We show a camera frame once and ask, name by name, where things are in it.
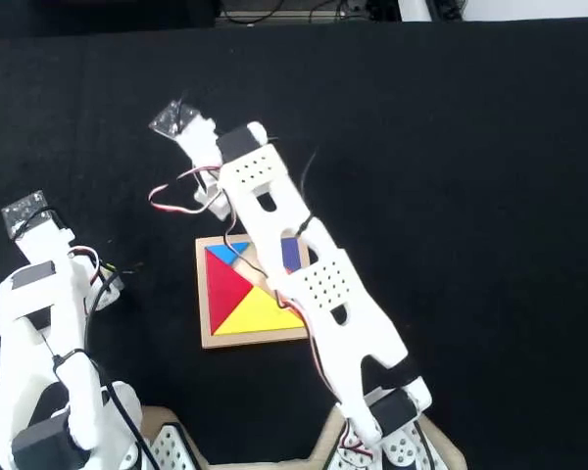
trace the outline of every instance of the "black fabric surface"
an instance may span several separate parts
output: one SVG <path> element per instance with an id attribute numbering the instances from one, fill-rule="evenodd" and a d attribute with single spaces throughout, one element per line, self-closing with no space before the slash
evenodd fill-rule
<path id="1" fill-rule="evenodd" d="M 221 129 L 260 120 L 295 177 L 319 148 L 310 206 L 471 468 L 588 468 L 588 21 L 0 42 L 0 208 L 41 188 L 144 263 L 94 354 L 212 462 L 305 457 L 332 405 L 308 345 L 202 351 L 193 242 L 223 226 L 146 203 L 188 166 L 146 127 L 184 88 Z M 0 281 L 23 262 L 0 217 Z"/>

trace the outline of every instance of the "wooden puzzle board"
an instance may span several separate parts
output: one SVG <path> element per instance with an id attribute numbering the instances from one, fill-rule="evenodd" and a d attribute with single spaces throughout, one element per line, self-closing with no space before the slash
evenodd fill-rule
<path id="1" fill-rule="evenodd" d="M 259 265 L 248 235 L 230 235 L 241 256 Z M 293 237 L 282 240 L 290 271 L 309 266 L 309 251 Z M 222 237 L 196 240 L 196 268 L 203 348 L 222 348 L 307 338 L 296 313 L 280 308 L 264 275 L 229 250 Z"/>

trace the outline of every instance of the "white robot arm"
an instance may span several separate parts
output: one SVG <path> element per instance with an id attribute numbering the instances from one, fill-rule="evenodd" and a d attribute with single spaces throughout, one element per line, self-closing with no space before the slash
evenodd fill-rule
<path id="1" fill-rule="evenodd" d="M 0 466 L 128 468 L 125 457 L 134 455 L 135 438 L 109 395 L 137 427 L 140 403 L 128 384 L 101 388 L 95 364 L 83 353 L 86 306 L 103 287 L 95 276 L 99 266 L 73 256 L 74 234 L 59 228 L 53 213 L 41 192 L 3 210 L 30 264 L 0 284 Z M 116 299 L 119 287 L 109 284 L 98 306 Z M 42 393 L 58 381 L 67 389 L 68 406 L 32 423 Z"/>
<path id="2" fill-rule="evenodd" d="M 218 137 L 211 119 L 180 101 L 170 103 L 150 126 L 177 142 L 200 174 L 204 189 L 199 185 L 195 199 L 220 219 L 231 211 L 242 221 L 268 285 L 303 315 L 328 386 L 364 444 L 378 446 L 384 436 L 416 420 L 431 404 L 419 376 L 385 394 L 376 408 L 367 405 L 362 360 L 371 356 L 390 369 L 407 357 L 407 349 L 346 252 L 311 214 L 264 128 L 252 122 Z M 273 211 L 260 202 L 266 195 Z M 318 260 L 288 273 L 280 255 L 283 235 L 300 237 Z M 340 309 L 346 310 L 345 318 L 334 317 Z"/>

